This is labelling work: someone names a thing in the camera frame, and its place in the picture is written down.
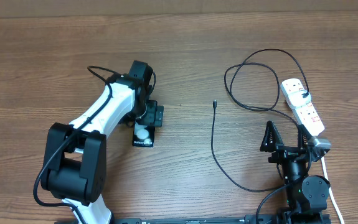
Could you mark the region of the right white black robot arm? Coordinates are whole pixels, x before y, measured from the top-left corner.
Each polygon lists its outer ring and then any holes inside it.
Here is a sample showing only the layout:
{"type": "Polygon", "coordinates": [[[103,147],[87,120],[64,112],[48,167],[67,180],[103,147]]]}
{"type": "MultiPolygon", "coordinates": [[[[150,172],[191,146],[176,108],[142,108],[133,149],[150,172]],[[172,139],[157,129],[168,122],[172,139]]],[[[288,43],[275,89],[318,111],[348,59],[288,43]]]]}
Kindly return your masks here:
{"type": "Polygon", "coordinates": [[[285,146],[274,122],[268,121],[260,150],[270,152],[268,162],[282,168],[284,186],[267,195],[260,204],[284,190],[288,206],[275,215],[260,215],[259,206],[255,222],[330,223],[329,215],[323,215],[322,211],[327,209],[331,184],[321,175],[309,175],[311,164],[321,160],[330,149],[328,139],[313,136],[304,125],[298,126],[298,145],[285,146]]]}

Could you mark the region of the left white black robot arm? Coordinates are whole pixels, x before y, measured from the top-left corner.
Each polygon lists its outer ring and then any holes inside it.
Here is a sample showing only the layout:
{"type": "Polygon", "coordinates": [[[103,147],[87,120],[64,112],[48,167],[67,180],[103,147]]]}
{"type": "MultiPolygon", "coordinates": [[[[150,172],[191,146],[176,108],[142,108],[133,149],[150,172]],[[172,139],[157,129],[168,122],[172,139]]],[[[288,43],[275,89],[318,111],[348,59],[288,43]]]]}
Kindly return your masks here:
{"type": "Polygon", "coordinates": [[[114,223],[102,191],[106,183],[107,140],[119,124],[133,128],[134,147],[153,147],[164,108],[150,100],[156,74],[135,60],[128,73],[101,77],[105,88],[81,116],[54,123],[48,132],[42,168],[33,187],[43,207],[68,207],[75,223],[114,223]]]}

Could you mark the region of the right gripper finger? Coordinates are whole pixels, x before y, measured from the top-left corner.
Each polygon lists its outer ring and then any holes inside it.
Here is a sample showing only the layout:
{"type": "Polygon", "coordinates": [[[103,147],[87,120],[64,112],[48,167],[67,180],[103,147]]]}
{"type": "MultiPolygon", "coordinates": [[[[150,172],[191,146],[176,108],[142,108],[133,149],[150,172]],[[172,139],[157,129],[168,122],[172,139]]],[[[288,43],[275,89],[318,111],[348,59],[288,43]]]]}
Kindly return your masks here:
{"type": "Polygon", "coordinates": [[[311,134],[305,127],[305,125],[298,125],[298,148],[299,149],[307,149],[308,141],[311,139],[311,134]]]}
{"type": "Polygon", "coordinates": [[[265,135],[261,142],[261,152],[275,152],[284,146],[284,142],[273,121],[266,123],[265,135]]]}

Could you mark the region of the black Galaxy phone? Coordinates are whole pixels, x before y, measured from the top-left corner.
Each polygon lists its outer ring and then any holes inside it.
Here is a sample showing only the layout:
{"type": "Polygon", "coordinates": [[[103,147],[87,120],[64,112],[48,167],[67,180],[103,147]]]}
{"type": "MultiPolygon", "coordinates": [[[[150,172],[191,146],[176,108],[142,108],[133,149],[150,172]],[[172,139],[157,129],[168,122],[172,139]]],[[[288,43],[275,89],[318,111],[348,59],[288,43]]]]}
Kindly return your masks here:
{"type": "Polygon", "coordinates": [[[133,130],[132,146],[153,147],[155,127],[135,123],[133,130]]]}

